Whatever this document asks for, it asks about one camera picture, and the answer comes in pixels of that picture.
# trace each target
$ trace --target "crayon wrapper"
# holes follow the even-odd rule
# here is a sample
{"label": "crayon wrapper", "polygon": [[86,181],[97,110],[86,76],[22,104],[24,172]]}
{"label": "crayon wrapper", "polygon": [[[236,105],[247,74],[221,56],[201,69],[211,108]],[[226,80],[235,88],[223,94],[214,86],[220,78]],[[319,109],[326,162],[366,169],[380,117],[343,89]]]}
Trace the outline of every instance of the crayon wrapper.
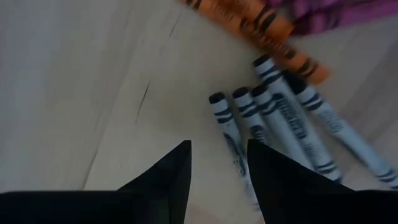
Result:
{"label": "crayon wrapper", "polygon": [[179,0],[212,19],[228,22],[230,15],[253,21],[258,28],[279,42],[285,41],[294,27],[260,0]]}
{"label": "crayon wrapper", "polygon": [[298,73],[308,82],[317,85],[327,79],[328,70],[324,66],[317,64],[314,60],[308,58],[294,48],[266,36],[253,24],[253,22],[242,19],[229,11],[223,11],[223,13],[208,13],[208,15],[209,19],[223,26],[230,33],[272,54],[277,63]]}

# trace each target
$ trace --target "black stripe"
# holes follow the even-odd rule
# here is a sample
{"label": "black stripe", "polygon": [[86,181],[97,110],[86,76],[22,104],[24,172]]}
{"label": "black stripe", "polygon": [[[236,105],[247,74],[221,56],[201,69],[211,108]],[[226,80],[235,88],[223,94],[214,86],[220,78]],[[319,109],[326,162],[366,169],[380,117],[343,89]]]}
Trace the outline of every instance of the black stripe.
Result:
{"label": "black stripe", "polygon": [[227,118],[218,118],[218,119],[217,119],[217,122],[218,122],[219,124],[223,124],[223,123],[227,123],[228,121],[231,121],[233,118],[234,118],[234,117],[233,117],[232,115],[229,116],[229,117],[227,117]]}
{"label": "black stripe", "polygon": [[270,114],[272,114],[273,112],[275,112],[275,110],[277,110],[277,109],[278,109],[278,105],[275,104],[270,110],[264,111],[264,112],[263,112],[263,115],[270,115]]}
{"label": "black stripe", "polygon": [[248,22],[248,19],[246,17],[242,18],[241,23],[239,24],[239,28],[245,29],[246,23]]}
{"label": "black stripe", "polygon": [[264,82],[266,85],[269,85],[269,84],[273,83],[274,81],[276,81],[276,80],[278,80],[278,79],[280,79],[280,78],[282,78],[282,75],[281,75],[281,74],[278,74],[278,75],[274,75],[274,76],[272,76],[272,77],[269,77],[269,78],[265,79],[263,82]]}
{"label": "black stripe", "polygon": [[318,99],[319,99],[319,94],[316,93],[316,94],[315,94],[313,97],[311,97],[309,100],[307,100],[307,101],[304,102],[304,103],[301,103],[301,105],[305,106],[305,105],[310,104],[310,103],[312,103],[312,102],[314,102],[315,100],[318,100]]}
{"label": "black stripe", "polygon": [[229,108],[226,108],[226,109],[223,110],[223,111],[214,113],[214,115],[216,115],[216,116],[221,116],[221,115],[229,115],[230,113],[231,113],[231,111],[229,110]]}
{"label": "black stripe", "polygon": [[391,177],[391,178],[388,178],[388,179],[379,179],[381,182],[384,182],[384,183],[389,183],[389,182],[393,182],[393,181],[395,181],[397,179],[397,176],[395,175],[395,176],[393,176],[393,177]]}
{"label": "black stripe", "polygon": [[394,171],[392,169],[389,172],[387,172],[387,173],[385,173],[383,175],[376,176],[376,177],[377,178],[383,178],[383,177],[388,177],[390,175],[394,175]]}
{"label": "black stripe", "polygon": [[244,115],[242,115],[242,117],[250,118],[251,116],[255,115],[256,113],[258,113],[257,109],[253,109],[253,110],[250,110],[249,112],[245,113]]}
{"label": "black stripe", "polygon": [[323,168],[330,167],[330,166],[333,166],[333,165],[335,165],[335,163],[333,161],[330,161],[329,163],[327,163],[325,165],[316,166],[316,167],[317,167],[317,169],[323,169]]}
{"label": "black stripe", "polygon": [[266,31],[268,29],[268,27],[272,24],[272,22],[275,20],[276,18],[276,13],[271,13],[268,17],[266,17],[266,19],[264,19],[264,22],[262,22],[261,26],[260,26],[260,31]]}
{"label": "black stripe", "polygon": [[278,71],[278,66],[274,65],[272,68],[268,69],[267,71],[260,74],[261,78],[265,78],[267,75],[271,74],[272,72]]}
{"label": "black stripe", "polygon": [[259,109],[259,110],[261,110],[261,111],[264,111],[264,110],[266,110],[268,107],[269,107],[269,105],[272,103],[272,100],[269,100],[268,102],[266,102],[266,103],[263,103],[263,104],[261,104],[261,105],[258,105],[257,106],[257,108]]}
{"label": "black stripe", "polygon": [[252,106],[256,106],[256,104],[253,101],[246,106],[239,107],[238,110],[239,110],[239,112],[243,112]]}
{"label": "black stripe", "polygon": [[255,61],[253,61],[253,66],[258,67],[268,60],[270,60],[270,56],[265,54],[265,55],[257,58]]}
{"label": "black stripe", "polygon": [[296,72],[301,74],[301,73],[307,71],[310,68],[310,65],[311,65],[311,61],[310,61],[310,59],[307,59],[305,61],[305,63]]}
{"label": "black stripe", "polygon": [[315,103],[314,105],[308,106],[307,109],[309,111],[314,111],[316,109],[318,109],[319,107],[321,107],[323,104],[323,100],[319,101],[318,103]]}
{"label": "black stripe", "polygon": [[196,3],[195,3],[195,5],[193,6],[193,10],[198,10],[199,9],[199,7],[200,7],[200,4],[201,4],[201,0],[198,0]]}
{"label": "black stripe", "polygon": [[317,70],[318,66],[319,65],[317,63],[314,63],[312,69],[308,73],[306,73],[306,74],[303,73],[302,74],[304,76],[304,78],[310,77]]}
{"label": "black stripe", "polygon": [[297,51],[294,49],[289,48],[289,51],[285,54],[285,58],[291,60],[294,58],[294,56],[296,56]]}
{"label": "black stripe", "polygon": [[318,170],[318,173],[323,174],[323,175],[326,175],[326,174],[332,173],[332,172],[335,171],[335,170],[337,170],[337,166],[332,167],[332,168],[330,168],[330,169],[326,169],[326,170]]}
{"label": "black stripe", "polygon": [[260,19],[262,16],[271,9],[267,4],[261,9],[260,13],[257,15],[256,19],[254,20],[254,25],[257,27],[259,25]]}

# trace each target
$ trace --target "scratch on floor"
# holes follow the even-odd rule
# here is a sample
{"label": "scratch on floor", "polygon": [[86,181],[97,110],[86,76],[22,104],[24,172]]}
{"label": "scratch on floor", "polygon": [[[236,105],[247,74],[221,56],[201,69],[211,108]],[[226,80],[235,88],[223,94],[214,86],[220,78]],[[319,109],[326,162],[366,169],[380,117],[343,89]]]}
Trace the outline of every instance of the scratch on floor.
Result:
{"label": "scratch on floor", "polygon": [[91,161],[90,161],[90,163],[88,164],[87,172],[86,172],[85,177],[84,177],[84,179],[83,179],[83,182],[82,182],[82,185],[81,185],[81,187],[80,187],[80,190],[83,190],[83,189],[86,188],[86,185],[87,185],[87,182],[88,182],[88,177],[90,176],[91,170],[92,170],[93,165],[94,165],[94,161],[95,161],[95,159],[97,158],[98,151],[99,151],[98,149],[99,149],[99,148],[100,148],[100,147],[97,147],[97,150],[95,151],[94,156],[91,158]]}
{"label": "scratch on floor", "polygon": [[131,4],[129,6],[129,9],[128,9],[128,12],[127,12],[127,15],[126,15],[126,19],[124,20],[124,25],[123,25],[123,33],[124,34],[126,33],[127,28],[129,27],[133,9],[134,9],[134,6],[133,6],[133,4]]}
{"label": "scratch on floor", "polygon": [[180,20],[180,18],[181,18],[181,15],[182,15],[182,12],[180,12],[180,15],[178,16],[177,20],[175,21],[174,26],[173,26],[172,30],[170,31],[170,33],[169,33],[169,37],[172,36],[172,34],[173,34],[173,32],[174,32],[174,29],[175,29],[175,27],[177,26],[177,23],[179,22],[179,20]]}
{"label": "scratch on floor", "polygon": [[150,85],[150,81],[148,82],[147,88],[145,89],[144,96],[142,97],[141,103],[139,104],[136,121],[134,122],[135,124],[137,124],[137,122],[138,122],[139,113],[141,112],[142,104],[144,104],[145,97],[147,96],[149,85]]}
{"label": "scratch on floor", "polygon": [[97,117],[96,121],[95,121],[94,131],[97,130],[97,127],[98,127],[98,125],[99,125],[99,123],[100,123],[101,115],[99,115],[99,116]]}

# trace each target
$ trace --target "black object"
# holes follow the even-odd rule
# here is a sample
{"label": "black object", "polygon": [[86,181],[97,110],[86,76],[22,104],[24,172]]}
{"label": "black object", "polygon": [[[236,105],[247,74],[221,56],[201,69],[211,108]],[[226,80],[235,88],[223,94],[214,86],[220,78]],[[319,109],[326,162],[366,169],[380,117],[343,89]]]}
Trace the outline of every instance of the black object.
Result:
{"label": "black object", "polygon": [[249,140],[248,163],[267,224],[397,223],[397,192],[355,192],[256,140]]}
{"label": "black object", "polygon": [[303,78],[299,77],[289,70],[283,70],[281,71],[281,74],[284,76],[285,81],[295,95],[303,92],[308,86],[307,82]]}
{"label": "black object", "polygon": [[184,223],[191,163],[184,141],[117,191],[0,194],[0,223]]}

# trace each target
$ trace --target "wooden floor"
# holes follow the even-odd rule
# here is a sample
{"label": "wooden floor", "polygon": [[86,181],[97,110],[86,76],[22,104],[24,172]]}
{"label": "wooden floor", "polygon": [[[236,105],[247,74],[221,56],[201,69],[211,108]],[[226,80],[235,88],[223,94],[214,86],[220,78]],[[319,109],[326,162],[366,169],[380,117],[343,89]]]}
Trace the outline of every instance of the wooden floor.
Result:
{"label": "wooden floor", "polygon": [[[261,223],[207,98],[260,56],[174,0],[0,1],[0,191],[117,189],[193,141],[187,223]],[[291,43],[318,90],[398,167],[398,16]],[[385,189],[319,129],[354,189]]]}

